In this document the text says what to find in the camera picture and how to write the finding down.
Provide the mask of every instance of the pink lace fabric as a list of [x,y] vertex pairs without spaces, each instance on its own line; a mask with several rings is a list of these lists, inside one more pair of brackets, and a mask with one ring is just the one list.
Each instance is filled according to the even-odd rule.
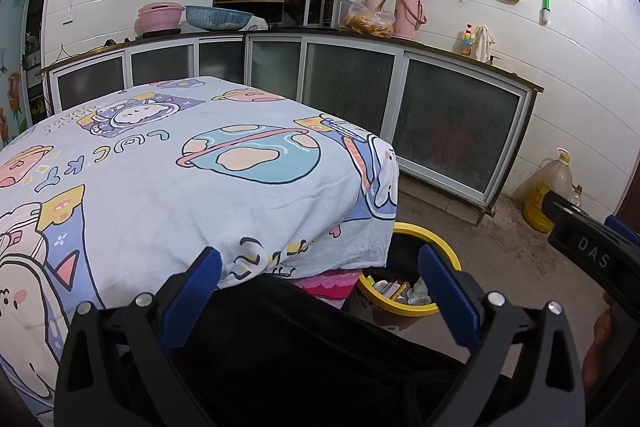
[[355,286],[361,270],[327,270],[326,272],[292,280],[297,287],[307,293],[329,300],[344,300]]

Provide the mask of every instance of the blue plastic basket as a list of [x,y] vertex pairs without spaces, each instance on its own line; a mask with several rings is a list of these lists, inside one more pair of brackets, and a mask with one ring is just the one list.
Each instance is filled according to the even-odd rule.
[[201,30],[239,30],[244,28],[251,13],[211,6],[185,6],[184,15],[191,26]]

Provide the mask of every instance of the pink plastic basin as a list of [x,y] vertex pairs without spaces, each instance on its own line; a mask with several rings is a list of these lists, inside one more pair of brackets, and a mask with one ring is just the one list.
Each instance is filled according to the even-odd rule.
[[138,10],[142,32],[157,32],[178,27],[184,6],[177,2],[154,2]]

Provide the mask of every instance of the pink thermos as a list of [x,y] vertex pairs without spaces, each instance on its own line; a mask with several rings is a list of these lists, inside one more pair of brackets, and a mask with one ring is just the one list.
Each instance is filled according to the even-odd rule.
[[427,23],[420,0],[396,0],[394,36],[415,41],[415,33]]

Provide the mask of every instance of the metal screw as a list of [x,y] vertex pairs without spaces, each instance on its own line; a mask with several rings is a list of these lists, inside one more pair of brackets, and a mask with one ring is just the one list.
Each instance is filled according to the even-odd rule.
[[560,304],[559,302],[551,301],[546,305],[546,307],[549,308],[549,311],[554,315],[559,315],[562,313],[562,304]]
[[149,306],[153,302],[154,296],[151,293],[141,293],[136,297],[136,304],[141,308]]
[[91,302],[89,301],[81,302],[80,304],[78,304],[78,308],[76,308],[76,311],[78,311],[78,313],[81,315],[86,315],[88,312],[91,311]]
[[502,295],[500,292],[491,292],[486,296],[486,298],[489,302],[491,302],[491,304],[498,307],[503,306],[504,303],[507,302],[507,299],[505,299],[504,295]]

